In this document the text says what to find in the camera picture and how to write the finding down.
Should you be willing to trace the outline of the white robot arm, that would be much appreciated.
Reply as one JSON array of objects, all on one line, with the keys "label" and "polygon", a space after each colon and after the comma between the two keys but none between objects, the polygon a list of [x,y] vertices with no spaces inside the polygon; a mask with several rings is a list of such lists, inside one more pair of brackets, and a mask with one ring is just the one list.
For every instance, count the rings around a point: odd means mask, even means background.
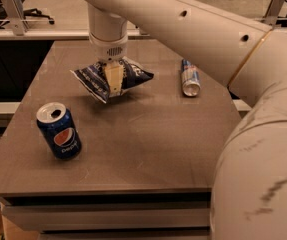
[{"label": "white robot arm", "polygon": [[287,34],[194,0],[85,0],[148,32],[251,111],[218,159],[212,240],[287,240]]}]

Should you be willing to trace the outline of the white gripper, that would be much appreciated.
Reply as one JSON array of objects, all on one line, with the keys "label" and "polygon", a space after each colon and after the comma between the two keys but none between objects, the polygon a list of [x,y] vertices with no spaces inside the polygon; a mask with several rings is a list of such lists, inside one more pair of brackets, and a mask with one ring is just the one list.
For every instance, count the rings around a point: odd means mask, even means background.
[{"label": "white gripper", "polygon": [[103,33],[99,35],[90,33],[90,42],[97,59],[102,62],[112,61],[103,68],[111,96],[121,95],[124,69],[115,60],[119,60],[126,55],[127,41],[128,36],[126,34]]}]

